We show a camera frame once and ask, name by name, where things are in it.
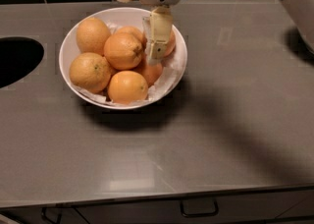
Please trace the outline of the orange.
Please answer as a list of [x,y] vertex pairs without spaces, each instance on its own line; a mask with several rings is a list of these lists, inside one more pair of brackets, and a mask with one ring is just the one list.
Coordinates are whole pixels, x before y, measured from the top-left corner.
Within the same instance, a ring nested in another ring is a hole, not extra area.
[[142,43],[131,33],[114,33],[105,42],[104,56],[117,70],[133,69],[142,60]]
[[102,55],[105,42],[110,36],[111,32],[103,21],[97,18],[85,19],[77,28],[78,49],[82,53],[92,52]]
[[171,31],[170,39],[167,43],[167,48],[166,48],[164,56],[165,57],[169,56],[173,52],[175,47],[176,47],[176,36],[175,36],[175,33]]
[[75,86],[91,93],[99,93],[111,79],[111,67],[99,54],[82,53],[72,62],[69,77]]
[[163,66],[161,63],[149,65],[146,57],[143,57],[141,62],[133,70],[144,76],[148,86],[153,86],[162,75]]
[[146,99],[148,83],[144,76],[137,72],[120,71],[110,80],[107,93],[114,103],[130,104]]
[[121,27],[118,28],[116,30],[116,33],[120,33],[120,32],[126,32],[126,33],[130,33],[133,36],[135,36],[142,44],[144,44],[146,42],[146,38],[144,33],[136,27],[132,27],[132,26],[125,26],[125,27]]

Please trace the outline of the white bowl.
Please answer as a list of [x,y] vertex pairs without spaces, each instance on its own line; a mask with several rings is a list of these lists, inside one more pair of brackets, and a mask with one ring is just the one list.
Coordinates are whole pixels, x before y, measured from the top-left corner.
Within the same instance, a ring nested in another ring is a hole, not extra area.
[[[110,29],[111,32],[116,31],[118,28],[124,26],[134,26],[143,30],[142,18],[150,14],[149,11],[139,8],[123,7],[113,8],[100,11],[90,15],[91,18],[102,20]],[[65,37],[60,53],[59,53],[59,67],[62,77],[72,92],[80,97],[72,88],[69,77],[69,70],[72,62],[80,54],[77,45],[76,34],[79,23],[73,26]]]

